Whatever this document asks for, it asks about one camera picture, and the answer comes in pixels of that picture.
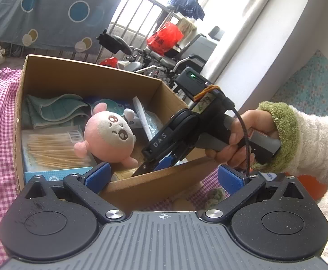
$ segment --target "folded green towel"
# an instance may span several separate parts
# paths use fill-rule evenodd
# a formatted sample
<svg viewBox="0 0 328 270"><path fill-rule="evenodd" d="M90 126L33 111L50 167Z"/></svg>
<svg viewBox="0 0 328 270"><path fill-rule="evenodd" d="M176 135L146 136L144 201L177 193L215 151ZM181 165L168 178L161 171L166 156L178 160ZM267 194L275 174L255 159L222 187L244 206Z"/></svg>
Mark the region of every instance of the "folded green towel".
<svg viewBox="0 0 328 270"><path fill-rule="evenodd" d="M22 105L22 127L83 126L88 118L83 109L86 106L82 98L75 94L63 94L51 99L28 95Z"/></svg>

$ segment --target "blue polka dot curtain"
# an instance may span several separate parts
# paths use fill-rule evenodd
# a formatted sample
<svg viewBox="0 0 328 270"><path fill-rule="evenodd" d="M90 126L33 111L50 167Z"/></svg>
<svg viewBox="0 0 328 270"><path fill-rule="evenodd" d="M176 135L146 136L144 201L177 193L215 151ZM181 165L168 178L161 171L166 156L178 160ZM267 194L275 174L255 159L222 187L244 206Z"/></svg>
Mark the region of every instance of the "blue polka dot curtain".
<svg viewBox="0 0 328 270"><path fill-rule="evenodd" d="M120 0L0 0L0 41L97 54Z"/></svg>

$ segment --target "orange cable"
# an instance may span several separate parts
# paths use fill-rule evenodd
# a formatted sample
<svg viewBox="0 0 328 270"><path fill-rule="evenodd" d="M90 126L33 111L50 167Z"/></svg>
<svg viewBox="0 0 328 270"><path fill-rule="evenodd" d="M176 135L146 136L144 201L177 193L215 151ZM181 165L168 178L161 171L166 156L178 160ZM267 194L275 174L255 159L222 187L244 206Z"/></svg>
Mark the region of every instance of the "orange cable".
<svg viewBox="0 0 328 270"><path fill-rule="evenodd" d="M214 84L210 84L207 88L204 88L201 92L199 92L196 96L194 96L193 98L194 102L196 103L200 101L204 97L204 95L206 95L208 92L211 92L214 89L220 89L220 87Z"/></svg>

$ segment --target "screw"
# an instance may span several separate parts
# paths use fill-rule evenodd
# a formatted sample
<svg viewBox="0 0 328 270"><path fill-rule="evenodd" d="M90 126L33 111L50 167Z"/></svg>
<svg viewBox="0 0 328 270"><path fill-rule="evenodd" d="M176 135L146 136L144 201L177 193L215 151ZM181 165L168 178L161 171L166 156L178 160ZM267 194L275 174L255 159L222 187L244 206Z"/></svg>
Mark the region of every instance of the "screw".
<svg viewBox="0 0 328 270"><path fill-rule="evenodd" d="M223 212L218 209L210 209L205 212L205 215L209 218L219 218L223 216Z"/></svg>
<svg viewBox="0 0 328 270"><path fill-rule="evenodd" d="M117 210L117 209L113 209L113 210L109 210L105 216L109 219L118 219L120 217L123 217L124 212L121 210Z"/></svg>

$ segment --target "open cardboard box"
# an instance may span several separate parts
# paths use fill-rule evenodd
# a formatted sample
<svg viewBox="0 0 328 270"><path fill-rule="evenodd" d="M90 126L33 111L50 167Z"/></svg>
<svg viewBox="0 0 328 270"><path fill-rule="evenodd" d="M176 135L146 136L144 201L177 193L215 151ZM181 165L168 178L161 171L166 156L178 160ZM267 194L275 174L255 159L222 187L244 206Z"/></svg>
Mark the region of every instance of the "open cardboard box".
<svg viewBox="0 0 328 270"><path fill-rule="evenodd" d="M158 79L90 63L28 55L15 101L14 156L20 190L24 187L21 103L28 94L51 98L65 93L128 101L137 96L144 107L154 112L163 123L187 107ZM139 163L142 162L141 150L145 144L139 137L132 154ZM195 149L188 155L188 163L111 182L100 196L125 212L143 209L194 186L212 172L217 164L203 156L203 151Z"/></svg>

